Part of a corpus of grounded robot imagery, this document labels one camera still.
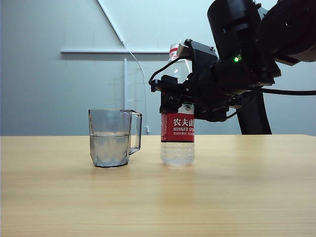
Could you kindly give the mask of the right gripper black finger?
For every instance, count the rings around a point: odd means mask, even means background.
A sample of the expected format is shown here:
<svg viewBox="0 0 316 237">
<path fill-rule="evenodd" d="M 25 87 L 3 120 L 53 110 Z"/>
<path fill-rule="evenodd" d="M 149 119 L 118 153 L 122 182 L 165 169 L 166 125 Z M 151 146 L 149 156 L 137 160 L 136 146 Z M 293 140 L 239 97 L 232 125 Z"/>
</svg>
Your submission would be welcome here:
<svg viewBox="0 0 316 237">
<path fill-rule="evenodd" d="M 194 73 L 189 73 L 187 75 L 187 79 L 189 86 L 189 91 L 190 91 L 190 95 L 192 96 L 192 103 L 195 106 L 195 112 L 194 115 L 195 117 L 198 116 L 198 101 L 197 101 L 197 81 L 196 81 L 196 76 L 194 75 Z"/>
<path fill-rule="evenodd" d="M 177 85 L 178 79 L 176 77 L 163 75 L 161 82 L 170 85 Z M 182 106 L 182 99 L 179 89 L 175 87 L 162 87 L 160 92 L 160 108 L 161 114 L 178 113 L 179 108 Z"/>
</svg>

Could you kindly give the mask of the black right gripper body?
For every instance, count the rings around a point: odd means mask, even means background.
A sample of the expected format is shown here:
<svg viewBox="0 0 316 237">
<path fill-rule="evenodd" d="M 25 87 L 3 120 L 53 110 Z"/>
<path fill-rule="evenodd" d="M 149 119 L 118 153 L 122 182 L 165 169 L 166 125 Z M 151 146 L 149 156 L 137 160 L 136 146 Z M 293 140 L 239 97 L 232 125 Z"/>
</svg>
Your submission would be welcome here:
<svg viewBox="0 0 316 237">
<path fill-rule="evenodd" d="M 233 100 L 250 86 L 249 67 L 241 56 L 225 60 L 211 56 L 206 59 L 188 58 L 197 81 L 199 120 L 226 121 Z M 188 101 L 192 102 L 187 81 Z"/>
</svg>

